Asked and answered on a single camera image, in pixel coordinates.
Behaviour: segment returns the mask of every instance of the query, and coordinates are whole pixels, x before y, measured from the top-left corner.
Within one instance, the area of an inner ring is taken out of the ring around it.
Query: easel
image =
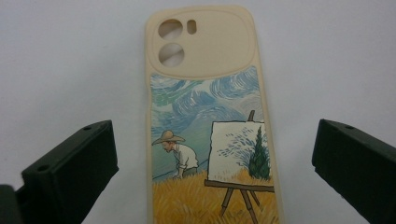
[[[250,115],[248,116],[247,121],[253,121],[254,110],[250,111]],[[250,186],[250,185],[241,185],[241,184],[234,184],[234,183],[223,183],[214,180],[205,180],[205,186],[207,187],[215,187],[215,188],[227,188],[227,193],[225,194],[223,203],[221,205],[220,215],[223,216],[225,210],[227,209],[228,203],[230,202],[231,195],[233,195],[234,189],[239,189],[241,191],[242,197],[244,198],[245,205],[247,206],[247,210],[250,213],[251,219],[253,220],[254,224],[258,224],[256,214],[254,213],[253,206],[250,202],[250,198],[248,196],[248,191],[250,192],[251,196],[253,197],[254,201],[258,206],[260,206],[259,199],[256,196],[255,191],[267,191],[267,192],[275,192],[274,187],[270,186]]]

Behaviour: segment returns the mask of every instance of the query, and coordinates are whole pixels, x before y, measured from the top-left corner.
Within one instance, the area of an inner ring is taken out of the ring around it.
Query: green tree
[[[270,156],[268,148],[262,143],[262,127],[257,131],[256,145],[254,152],[250,156],[248,164],[248,173],[256,179],[270,179]]]

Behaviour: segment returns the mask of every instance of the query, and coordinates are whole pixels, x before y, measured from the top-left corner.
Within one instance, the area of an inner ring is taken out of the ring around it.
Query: farmer
[[[177,160],[177,175],[174,179],[181,179],[188,175],[195,175],[197,173],[198,160],[194,150],[190,147],[181,145],[178,142],[184,142],[184,138],[176,136],[172,131],[167,130],[163,135],[155,140],[151,145],[162,144],[163,149],[169,153],[174,152]]]

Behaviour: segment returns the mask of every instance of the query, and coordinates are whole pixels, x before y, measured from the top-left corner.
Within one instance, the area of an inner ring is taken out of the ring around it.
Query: easel leg
[[[259,202],[259,199],[256,196],[256,193],[253,190],[250,190],[249,192],[250,192],[251,196],[253,197],[254,201],[256,202],[256,204],[258,206],[260,206],[260,202]]]
[[[253,220],[254,224],[258,224],[256,214],[254,214],[253,208],[251,206],[250,199],[248,197],[248,192],[245,189],[241,189],[242,196],[244,197],[245,204],[247,206],[247,210],[250,213],[251,219]]]
[[[228,203],[230,202],[231,195],[233,194],[233,189],[228,188],[227,189],[227,194],[225,195],[223,204],[221,205],[221,212],[220,216],[222,217],[224,215],[225,210],[227,209]]]

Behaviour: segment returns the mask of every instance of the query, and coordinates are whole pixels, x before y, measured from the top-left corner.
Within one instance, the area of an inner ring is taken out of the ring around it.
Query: painting
[[[203,80],[153,74],[150,88],[154,222],[278,223],[256,67]],[[247,210],[248,192],[257,205]]]

